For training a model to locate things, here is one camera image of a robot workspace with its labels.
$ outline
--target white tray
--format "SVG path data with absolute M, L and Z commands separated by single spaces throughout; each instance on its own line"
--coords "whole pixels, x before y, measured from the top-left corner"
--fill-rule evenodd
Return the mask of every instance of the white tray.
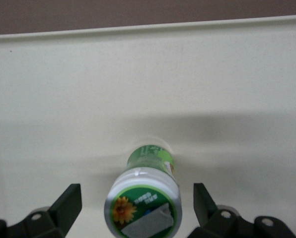
M 296 234 L 296 16 L 0 36 L 0 218 L 81 183 L 69 238 L 112 237 L 105 197 L 138 140 L 165 140 L 183 222 L 193 183 Z

